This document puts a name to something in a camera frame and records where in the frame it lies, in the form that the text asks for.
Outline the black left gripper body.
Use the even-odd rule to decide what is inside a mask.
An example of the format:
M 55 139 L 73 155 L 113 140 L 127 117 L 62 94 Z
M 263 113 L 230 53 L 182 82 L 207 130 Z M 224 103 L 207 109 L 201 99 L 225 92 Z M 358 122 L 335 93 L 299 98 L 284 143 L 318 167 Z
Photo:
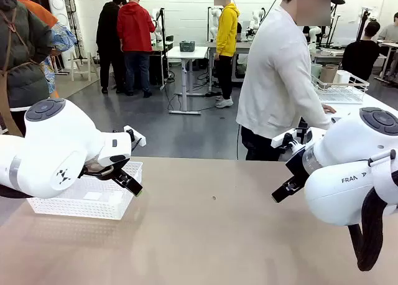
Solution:
M 98 156 L 85 162 L 79 178 L 84 175 L 96 177 L 99 180 L 131 180 L 131 176 L 123 170 L 123 167 L 129 162 L 130 158 L 116 156 L 116 162 L 110 165 L 101 165 Z

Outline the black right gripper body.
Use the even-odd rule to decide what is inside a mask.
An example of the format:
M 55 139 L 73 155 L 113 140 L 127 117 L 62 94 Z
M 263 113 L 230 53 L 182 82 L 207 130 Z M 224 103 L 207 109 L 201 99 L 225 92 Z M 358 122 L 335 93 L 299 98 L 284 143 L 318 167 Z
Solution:
M 292 177 L 287 181 L 290 186 L 304 186 L 308 179 L 308 172 L 303 166 L 304 152 L 304 149 L 297 151 L 285 164 L 292 173 Z

